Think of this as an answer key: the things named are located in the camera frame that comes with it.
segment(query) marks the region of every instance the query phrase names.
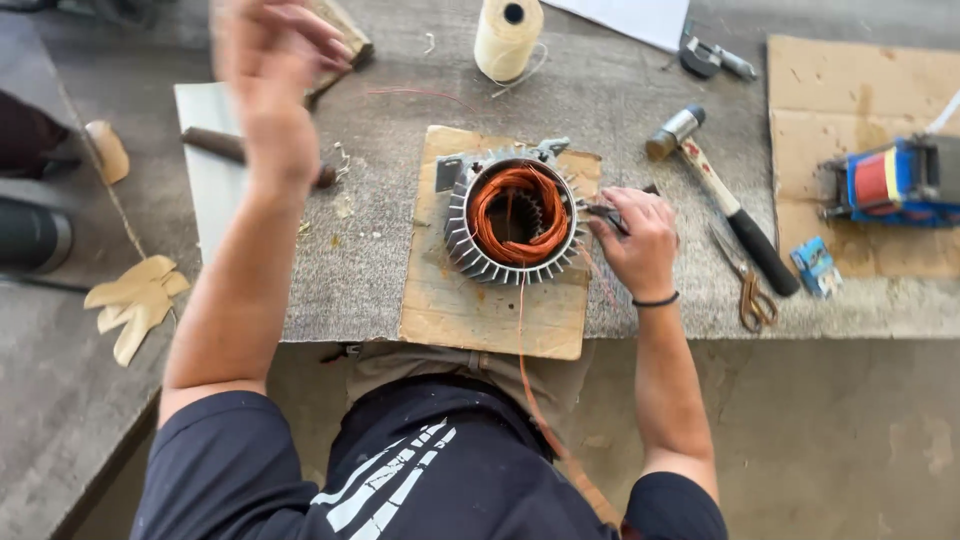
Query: spool of twine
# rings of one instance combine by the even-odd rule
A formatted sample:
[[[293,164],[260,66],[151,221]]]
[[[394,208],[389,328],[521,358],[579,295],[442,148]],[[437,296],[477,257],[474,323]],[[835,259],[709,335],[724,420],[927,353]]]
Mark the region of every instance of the spool of twine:
[[[484,0],[473,58],[484,75],[504,83],[523,73],[543,28],[538,0]]]

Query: cardboard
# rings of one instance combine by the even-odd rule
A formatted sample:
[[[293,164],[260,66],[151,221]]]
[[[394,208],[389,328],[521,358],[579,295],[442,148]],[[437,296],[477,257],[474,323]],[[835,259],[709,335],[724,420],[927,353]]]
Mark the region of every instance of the cardboard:
[[[819,235],[844,277],[960,277],[960,230],[843,220],[817,164],[922,131],[960,88],[960,53],[772,36],[767,47],[770,132],[780,256]],[[960,136],[960,114],[940,132]]]
[[[520,287],[478,283],[456,270],[444,243],[450,192],[434,192],[437,156],[483,153],[514,143],[508,137],[484,136],[445,126],[427,129],[400,307],[401,340],[512,355],[520,352]],[[596,195],[600,183],[599,156],[564,150],[558,157],[558,166],[565,166],[566,173],[574,176],[571,183],[578,186],[578,196],[589,199]],[[589,251],[592,236],[580,238]],[[523,287],[525,355],[563,360],[580,357],[589,273],[582,256],[572,261],[555,279]]]

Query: rusty scissors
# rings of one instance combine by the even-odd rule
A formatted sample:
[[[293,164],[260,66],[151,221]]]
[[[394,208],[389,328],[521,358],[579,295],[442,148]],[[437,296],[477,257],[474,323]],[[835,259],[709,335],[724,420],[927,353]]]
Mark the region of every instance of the rusty scissors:
[[[760,292],[757,282],[756,272],[747,262],[737,254],[737,250],[727,240],[716,227],[710,223],[710,232],[713,234],[713,240],[720,246],[727,262],[733,268],[733,272],[743,282],[743,291],[740,293],[740,322],[743,327],[753,333],[760,333],[765,326],[771,326],[777,322],[779,312],[777,305],[766,294]]]

